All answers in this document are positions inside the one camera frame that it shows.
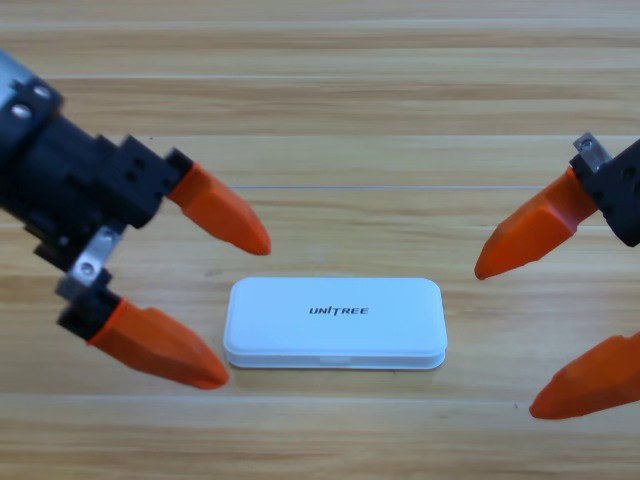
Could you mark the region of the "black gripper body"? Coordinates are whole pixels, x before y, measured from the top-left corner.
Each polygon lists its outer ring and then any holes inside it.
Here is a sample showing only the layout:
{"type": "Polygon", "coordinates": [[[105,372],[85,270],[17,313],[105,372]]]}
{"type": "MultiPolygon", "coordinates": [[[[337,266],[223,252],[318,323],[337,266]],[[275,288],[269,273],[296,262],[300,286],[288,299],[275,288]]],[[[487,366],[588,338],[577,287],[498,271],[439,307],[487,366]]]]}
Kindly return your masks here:
{"type": "Polygon", "coordinates": [[[44,81],[11,80],[1,108],[1,205],[40,243],[35,252],[68,276],[68,296],[105,291],[102,263],[75,273],[104,231],[114,239],[144,227],[183,178],[183,155],[161,157],[128,136],[116,145],[91,136],[61,112],[44,81]]]}
{"type": "Polygon", "coordinates": [[[587,132],[574,142],[570,161],[582,188],[612,232],[628,247],[639,244],[639,141],[611,156],[587,132]]]}

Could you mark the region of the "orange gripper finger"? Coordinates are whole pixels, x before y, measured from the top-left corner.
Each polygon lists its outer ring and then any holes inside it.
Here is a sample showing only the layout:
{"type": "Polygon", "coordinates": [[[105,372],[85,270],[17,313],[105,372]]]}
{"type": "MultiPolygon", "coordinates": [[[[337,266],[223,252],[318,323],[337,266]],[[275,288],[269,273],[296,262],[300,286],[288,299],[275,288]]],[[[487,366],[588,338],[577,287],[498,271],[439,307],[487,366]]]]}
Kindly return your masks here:
{"type": "Polygon", "coordinates": [[[129,368],[203,390],[225,385],[222,361],[193,330],[155,308],[98,288],[80,295],[60,326],[129,368]]]}
{"type": "Polygon", "coordinates": [[[271,238],[248,202],[179,150],[173,150],[167,162],[181,173],[168,198],[187,218],[245,252],[271,253],[271,238]]]}
{"type": "Polygon", "coordinates": [[[484,280],[540,260],[570,239],[596,210],[568,168],[496,227],[477,259],[476,278],[484,280]]]}
{"type": "Polygon", "coordinates": [[[529,412],[537,419],[563,420],[638,400],[639,335],[616,335],[556,372],[529,412]]]}

